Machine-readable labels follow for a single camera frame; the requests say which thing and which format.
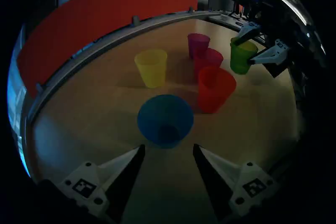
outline computer monitor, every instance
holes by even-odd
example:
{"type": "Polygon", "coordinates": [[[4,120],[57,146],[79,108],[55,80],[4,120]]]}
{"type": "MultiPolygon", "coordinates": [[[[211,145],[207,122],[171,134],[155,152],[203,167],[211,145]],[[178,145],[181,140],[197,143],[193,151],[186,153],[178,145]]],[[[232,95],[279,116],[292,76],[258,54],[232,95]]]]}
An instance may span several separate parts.
{"type": "Polygon", "coordinates": [[[213,11],[232,11],[234,1],[232,0],[208,0],[208,7],[213,11]]]}

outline table surface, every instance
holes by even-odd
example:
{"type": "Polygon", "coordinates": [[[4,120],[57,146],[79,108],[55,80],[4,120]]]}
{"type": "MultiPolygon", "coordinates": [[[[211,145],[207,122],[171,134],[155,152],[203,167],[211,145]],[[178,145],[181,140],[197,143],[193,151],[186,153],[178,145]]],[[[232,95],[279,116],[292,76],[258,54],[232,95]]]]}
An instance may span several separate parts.
{"type": "Polygon", "coordinates": [[[42,176],[58,183],[84,161],[101,164],[145,144],[146,156],[123,223],[216,223],[193,144],[237,164],[254,161],[268,169],[292,148],[298,135],[288,71],[274,79],[263,65],[254,65],[246,75],[234,74],[229,43],[236,34],[190,19],[139,35],[85,66],[51,97],[35,121],[29,144],[42,176]],[[224,57],[221,67],[237,81],[235,92],[215,114],[202,114],[196,105],[187,43],[193,32],[211,38],[209,47],[224,57]],[[134,63],[138,52],[150,48],[168,54],[166,84],[155,89],[144,86],[134,63]],[[153,146],[137,128],[141,105],[159,94],[178,95],[194,110],[193,128],[173,149],[153,146]]]}

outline yellow plastic cup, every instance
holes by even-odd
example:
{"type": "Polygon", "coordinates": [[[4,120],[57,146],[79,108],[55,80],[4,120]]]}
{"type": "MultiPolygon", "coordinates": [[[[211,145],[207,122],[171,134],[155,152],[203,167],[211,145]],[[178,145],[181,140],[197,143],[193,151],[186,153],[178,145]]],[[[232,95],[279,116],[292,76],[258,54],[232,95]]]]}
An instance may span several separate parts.
{"type": "Polygon", "coordinates": [[[167,53],[160,49],[150,49],[137,54],[134,58],[146,87],[155,88],[165,84],[167,53]]]}
{"type": "Polygon", "coordinates": [[[258,47],[250,41],[246,41],[236,46],[232,44],[236,39],[236,37],[231,38],[230,67],[236,74],[246,74],[250,68],[247,60],[257,54],[258,47]]]}

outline red plastic cup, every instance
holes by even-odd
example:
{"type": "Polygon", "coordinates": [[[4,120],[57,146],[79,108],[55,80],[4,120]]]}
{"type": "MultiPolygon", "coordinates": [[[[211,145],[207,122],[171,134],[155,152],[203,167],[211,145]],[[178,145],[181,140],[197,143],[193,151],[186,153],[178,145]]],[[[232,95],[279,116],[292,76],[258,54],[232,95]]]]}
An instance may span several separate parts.
{"type": "Polygon", "coordinates": [[[215,113],[236,89],[236,80],[227,71],[215,66],[203,68],[198,75],[199,108],[204,113],[215,113]]]}
{"type": "Polygon", "coordinates": [[[223,61],[223,56],[216,50],[208,48],[204,54],[195,51],[194,54],[194,74],[195,79],[198,80],[198,73],[206,66],[220,67],[223,61]]]}
{"type": "Polygon", "coordinates": [[[194,58],[194,51],[197,50],[201,54],[206,51],[209,46],[210,38],[203,34],[191,33],[188,35],[189,58],[194,58]]]}

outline blue plastic cup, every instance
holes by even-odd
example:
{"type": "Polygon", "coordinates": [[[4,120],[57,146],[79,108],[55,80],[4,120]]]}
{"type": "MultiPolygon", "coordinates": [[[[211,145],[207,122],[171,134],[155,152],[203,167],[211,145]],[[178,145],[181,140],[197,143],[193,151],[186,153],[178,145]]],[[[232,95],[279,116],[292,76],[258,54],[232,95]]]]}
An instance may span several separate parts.
{"type": "Polygon", "coordinates": [[[142,105],[138,114],[140,132],[162,148],[175,147],[194,124],[191,107],[180,97],[158,95],[142,105]]]}

